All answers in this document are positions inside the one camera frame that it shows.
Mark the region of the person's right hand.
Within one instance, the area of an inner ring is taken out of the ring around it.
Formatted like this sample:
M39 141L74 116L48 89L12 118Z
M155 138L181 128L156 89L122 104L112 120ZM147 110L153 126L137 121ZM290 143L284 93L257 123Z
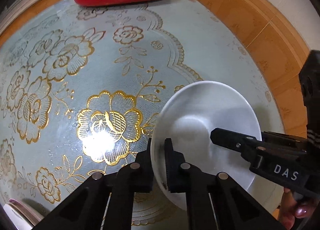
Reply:
M309 218L312 216L318 205L318 201L310 200L304 203L298 203L291 190L284 188L281 198L278 221L286 228L291 229L295 219Z

